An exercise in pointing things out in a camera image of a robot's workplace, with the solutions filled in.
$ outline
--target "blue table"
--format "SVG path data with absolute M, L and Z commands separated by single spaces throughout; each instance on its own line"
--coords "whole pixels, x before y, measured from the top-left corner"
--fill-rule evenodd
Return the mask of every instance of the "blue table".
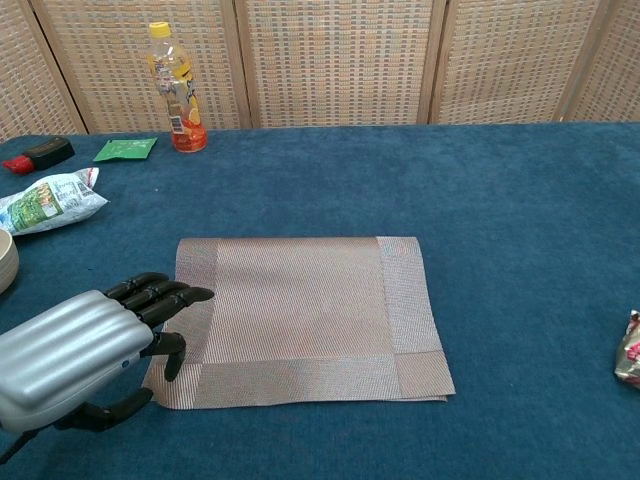
M 70 137 L 92 166 L 108 138 Z M 0 146 L 0 158 L 43 137 Z M 110 203 L 82 223 L 17 237 L 21 269 L 0 332 L 85 290 L 172 274 L 190 236 L 416 236 L 457 394 L 170 411 L 103 434 L 40 434 L 11 479 L 631 478 L 640 391 L 613 375 L 640 308 L 640 124 L 214 131 L 175 153 L 100 164 Z M 95 399 L 137 388 L 139 363 Z M 0 434 L 0 448 L 15 437 Z

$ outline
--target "bowl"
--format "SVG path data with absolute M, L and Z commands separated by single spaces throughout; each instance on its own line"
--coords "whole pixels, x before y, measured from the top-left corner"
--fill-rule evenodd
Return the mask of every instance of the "bowl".
M 13 236 L 0 228 L 0 294 L 13 283 L 19 264 L 18 249 Z

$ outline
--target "robotic hand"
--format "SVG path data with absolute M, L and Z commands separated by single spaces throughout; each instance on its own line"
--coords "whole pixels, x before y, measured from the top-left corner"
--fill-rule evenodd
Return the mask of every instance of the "robotic hand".
M 164 376 L 173 381 L 186 343 L 153 329 L 213 295 L 143 273 L 104 293 L 76 295 L 0 335 L 0 428 L 22 434 L 0 465 L 49 426 L 101 432 L 133 416 L 153 397 L 150 389 L 107 408 L 86 400 L 151 355 L 169 355 Z

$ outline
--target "candy wrapper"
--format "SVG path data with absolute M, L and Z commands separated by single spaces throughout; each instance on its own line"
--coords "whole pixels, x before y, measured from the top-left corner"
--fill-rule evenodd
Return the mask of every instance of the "candy wrapper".
M 50 175 L 20 193 L 0 199 L 0 228 L 17 236 L 89 218 L 107 203 L 92 190 L 98 172 L 97 168 L 85 168 Z
M 627 332 L 616 354 L 616 376 L 640 388 L 640 313 L 632 310 Z

